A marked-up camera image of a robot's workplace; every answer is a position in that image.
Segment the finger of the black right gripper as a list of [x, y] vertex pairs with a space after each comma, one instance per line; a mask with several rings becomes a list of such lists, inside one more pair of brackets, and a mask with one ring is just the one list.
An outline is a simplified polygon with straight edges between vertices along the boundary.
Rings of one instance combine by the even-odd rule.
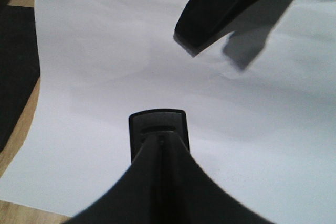
[[196, 56], [217, 40], [233, 19], [258, 0], [188, 0], [174, 28], [174, 40]]

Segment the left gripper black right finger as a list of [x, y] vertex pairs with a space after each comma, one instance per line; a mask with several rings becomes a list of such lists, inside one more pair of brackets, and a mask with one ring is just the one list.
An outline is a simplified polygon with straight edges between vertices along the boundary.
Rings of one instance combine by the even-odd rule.
[[161, 195], [168, 223], [269, 223], [223, 191], [174, 132], [160, 135]]

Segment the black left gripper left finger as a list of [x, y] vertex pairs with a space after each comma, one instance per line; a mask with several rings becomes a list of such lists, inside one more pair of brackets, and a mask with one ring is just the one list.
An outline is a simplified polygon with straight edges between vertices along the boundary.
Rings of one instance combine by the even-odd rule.
[[66, 223], [159, 223], [160, 142], [149, 136], [118, 182]]

